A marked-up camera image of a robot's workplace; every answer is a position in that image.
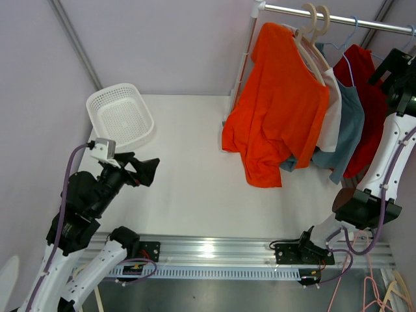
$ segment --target white table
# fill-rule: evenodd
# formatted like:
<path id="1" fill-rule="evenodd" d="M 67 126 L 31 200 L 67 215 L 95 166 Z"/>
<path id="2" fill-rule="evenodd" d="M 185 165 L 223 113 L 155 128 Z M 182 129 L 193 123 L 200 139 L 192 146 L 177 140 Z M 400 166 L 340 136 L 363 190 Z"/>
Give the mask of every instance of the white table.
<path id="1" fill-rule="evenodd" d="M 282 188 L 247 184 L 238 153 L 221 150 L 227 96 L 143 96 L 156 134 L 136 158 L 161 163 L 150 188 L 124 186 L 98 220 L 99 231 L 127 226 L 141 234 L 201 237 L 298 238 L 331 213 L 341 185 L 330 171 L 281 171 Z M 90 139 L 95 139 L 92 131 Z M 101 167 L 84 154 L 80 170 Z"/>

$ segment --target clothes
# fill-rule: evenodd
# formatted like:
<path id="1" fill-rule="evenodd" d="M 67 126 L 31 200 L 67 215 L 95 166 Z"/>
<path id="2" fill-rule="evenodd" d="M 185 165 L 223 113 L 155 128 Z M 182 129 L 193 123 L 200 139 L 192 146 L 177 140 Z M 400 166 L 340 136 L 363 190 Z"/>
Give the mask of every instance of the clothes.
<path id="1" fill-rule="evenodd" d="M 367 81 L 374 73 L 375 67 L 371 59 L 371 51 L 358 45 L 352 45 L 345 52 L 350 62 L 354 84 L 357 87 L 359 100 L 364 110 L 365 121 L 361 140 L 351 157 L 344 177 L 354 177 L 369 166 L 377 152 L 383 135 L 383 124 L 387 112 L 386 95 L 382 93 L 378 81 L 375 86 Z M 350 70 L 344 58 L 333 68 L 336 78 L 345 86 L 352 86 Z"/>
<path id="2" fill-rule="evenodd" d="M 291 31 L 266 23 L 252 53 L 253 70 L 222 131 L 222 148 L 239 152 L 249 184 L 281 187 L 279 164 L 291 154 L 309 165 L 329 90 L 305 66 Z"/>
<path id="3" fill-rule="evenodd" d="M 361 139 L 365 118 L 356 87 L 347 87 L 340 82 L 338 84 L 343 105 L 337 148 L 332 153 L 317 149 L 312 156 L 312 161 L 318 167 L 333 168 L 330 179 L 335 184 L 341 181 L 351 156 Z M 290 156 L 287 161 L 280 164 L 280 168 L 292 172 L 296 163 L 297 160 Z"/>
<path id="4" fill-rule="evenodd" d="M 296 34 L 297 28 L 290 25 L 282 24 L 281 26 L 290 30 L 294 35 Z M 330 102 L 328 103 L 328 109 L 322 123 L 322 128 L 318 137 L 317 146 L 322 151 L 335 151 L 337 147 L 339 125 L 341 123 L 341 92 L 338 88 L 337 79 L 333 73 L 332 68 L 326 70 L 320 63 L 317 56 L 312 52 L 311 48 L 301 41 L 302 46 L 305 48 L 307 53 L 311 55 L 315 61 L 319 72 L 324 79 L 325 85 L 330 90 Z"/>

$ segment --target red garment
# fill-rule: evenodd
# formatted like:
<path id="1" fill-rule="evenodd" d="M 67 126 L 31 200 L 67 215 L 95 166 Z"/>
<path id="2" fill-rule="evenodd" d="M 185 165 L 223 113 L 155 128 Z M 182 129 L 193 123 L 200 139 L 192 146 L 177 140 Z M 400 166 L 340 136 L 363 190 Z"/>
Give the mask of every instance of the red garment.
<path id="1" fill-rule="evenodd" d="M 329 90 L 304 64 L 291 31 L 266 23 L 255 62 L 222 131 L 222 149 L 239 152 L 249 184 L 281 187 L 279 165 L 290 155 L 309 165 L 329 102 Z"/>
<path id="2" fill-rule="evenodd" d="M 345 56 L 350 61 L 352 77 L 365 115 L 361 140 L 344 173 L 344 177 L 351 178 L 370 165 L 377 152 L 383 135 L 387 104 L 386 95 L 379 88 L 382 81 L 379 80 L 375 86 L 367 82 L 376 70 L 371 59 L 371 51 L 354 44 L 346 50 Z M 335 65 L 333 72 L 343 85 L 352 86 L 350 70 L 344 58 Z"/>

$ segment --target white plastic basket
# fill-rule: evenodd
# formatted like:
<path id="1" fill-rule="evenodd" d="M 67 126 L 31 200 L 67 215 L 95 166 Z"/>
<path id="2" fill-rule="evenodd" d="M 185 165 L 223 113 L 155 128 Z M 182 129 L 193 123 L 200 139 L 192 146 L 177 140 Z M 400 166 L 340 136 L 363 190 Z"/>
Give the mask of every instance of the white plastic basket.
<path id="1" fill-rule="evenodd" d="M 133 151 L 150 140 L 155 122 L 139 91 L 120 83 L 92 94 L 86 109 L 97 137 L 116 141 L 116 152 Z"/>

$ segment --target white wall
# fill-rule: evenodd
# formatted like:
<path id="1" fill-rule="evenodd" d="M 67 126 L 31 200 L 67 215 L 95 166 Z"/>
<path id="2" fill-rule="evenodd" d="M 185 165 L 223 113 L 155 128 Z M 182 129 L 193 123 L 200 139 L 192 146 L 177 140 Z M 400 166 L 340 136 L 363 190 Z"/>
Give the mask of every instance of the white wall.
<path id="1" fill-rule="evenodd" d="M 306 0 L 271 0 L 300 8 Z M 382 0 L 314 0 L 332 14 L 371 20 Z M 104 86 L 130 82 L 144 94 L 228 95 L 253 0 L 62 0 Z M 265 21 L 301 26 L 308 19 L 262 12 Z M 333 24 L 325 40 L 344 42 L 353 27 Z M 360 29 L 352 40 L 359 43 Z M 330 64 L 340 56 L 327 49 Z"/>
<path id="2" fill-rule="evenodd" d="M 0 1 L 0 268 L 21 267 L 9 310 L 29 291 L 72 149 L 90 133 L 94 92 L 46 0 Z"/>
<path id="3" fill-rule="evenodd" d="M 400 0 L 394 6 L 386 19 L 388 23 L 416 26 L 416 2 L 414 0 Z M 400 49 L 410 39 L 410 36 L 379 32 L 371 49 L 380 56 L 387 56 L 394 47 Z M 404 173 L 400 180 L 397 194 L 397 204 L 403 207 L 397 220 L 387 224 L 383 229 L 383 238 L 391 243 L 393 255 L 399 272 L 402 274 L 409 291 L 416 303 L 416 151 L 413 150 Z"/>

